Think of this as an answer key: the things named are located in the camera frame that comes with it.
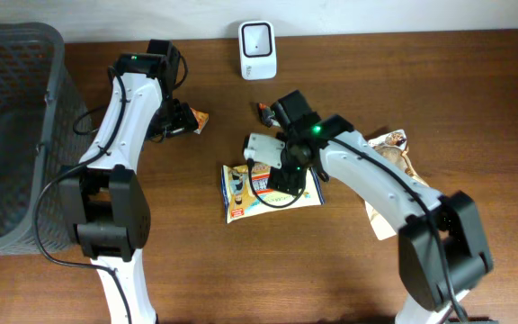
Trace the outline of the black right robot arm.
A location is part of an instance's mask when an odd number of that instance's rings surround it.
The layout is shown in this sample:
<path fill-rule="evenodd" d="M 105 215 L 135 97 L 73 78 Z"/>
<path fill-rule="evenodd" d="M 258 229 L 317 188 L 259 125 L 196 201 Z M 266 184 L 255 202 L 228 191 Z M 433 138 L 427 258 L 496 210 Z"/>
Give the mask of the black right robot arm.
<path fill-rule="evenodd" d="M 450 314 L 468 323 L 460 301 L 494 268 L 475 202 L 451 196 L 407 175 L 372 148 L 339 115 L 322 119 L 300 91 L 271 107 L 283 145 L 277 182 L 310 167 L 335 178 L 375 208 L 397 233 L 398 273 L 408 293 L 397 323 L 443 323 Z"/>

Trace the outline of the red black snack packet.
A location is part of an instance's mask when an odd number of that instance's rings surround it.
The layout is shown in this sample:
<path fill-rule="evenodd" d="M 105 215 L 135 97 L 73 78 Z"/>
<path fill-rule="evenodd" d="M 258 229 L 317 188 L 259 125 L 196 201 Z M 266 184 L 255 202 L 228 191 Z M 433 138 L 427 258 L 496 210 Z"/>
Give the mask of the red black snack packet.
<path fill-rule="evenodd" d="M 258 103 L 257 111 L 259 118 L 264 126 L 268 128 L 281 127 L 280 123 L 276 118 L 275 112 L 271 109 L 270 106 L 266 105 L 265 103 Z"/>

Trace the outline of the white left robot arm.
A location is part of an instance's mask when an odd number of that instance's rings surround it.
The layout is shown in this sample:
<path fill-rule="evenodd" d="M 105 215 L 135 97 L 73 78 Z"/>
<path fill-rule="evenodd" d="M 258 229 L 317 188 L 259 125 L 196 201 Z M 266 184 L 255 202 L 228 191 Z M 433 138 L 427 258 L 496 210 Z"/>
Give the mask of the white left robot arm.
<path fill-rule="evenodd" d="M 113 323 L 156 323 L 143 268 L 151 214 L 137 177 L 147 141 L 201 132 L 209 116 L 174 98 L 188 67 L 169 40 L 124 53 L 109 68 L 112 96 L 91 146 L 58 182 L 67 234 L 103 285 Z"/>

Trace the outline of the orange small tissue box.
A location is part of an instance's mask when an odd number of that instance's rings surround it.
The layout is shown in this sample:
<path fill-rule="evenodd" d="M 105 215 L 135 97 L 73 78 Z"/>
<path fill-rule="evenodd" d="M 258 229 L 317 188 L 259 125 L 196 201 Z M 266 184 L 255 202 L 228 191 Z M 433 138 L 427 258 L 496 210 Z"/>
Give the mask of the orange small tissue box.
<path fill-rule="evenodd" d="M 201 134 L 207 122 L 209 121 L 209 115 L 206 112 L 200 112 L 193 108 L 191 108 L 191 111 L 195 121 L 197 122 L 197 128 L 193 132 L 196 134 Z"/>

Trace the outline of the yellow wet wipes pack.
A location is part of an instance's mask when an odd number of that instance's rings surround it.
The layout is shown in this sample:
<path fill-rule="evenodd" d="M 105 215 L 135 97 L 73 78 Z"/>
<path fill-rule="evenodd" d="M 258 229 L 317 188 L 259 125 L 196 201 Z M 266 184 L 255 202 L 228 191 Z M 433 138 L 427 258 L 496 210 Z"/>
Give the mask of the yellow wet wipes pack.
<path fill-rule="evenodd" d="M 293 194 L 274 191 L 267 187 L 271 167 L 255 164 L 252 176 L 248 177 L 247 165 L 223 166 L 221 169 L 221 192 L 223 196 L 226 223 L 254 217 L 281 209 L 288 210 L 325 203 L 320 183 L 315 173 L 306 174 L 305 188 L 297 201 Z"/>

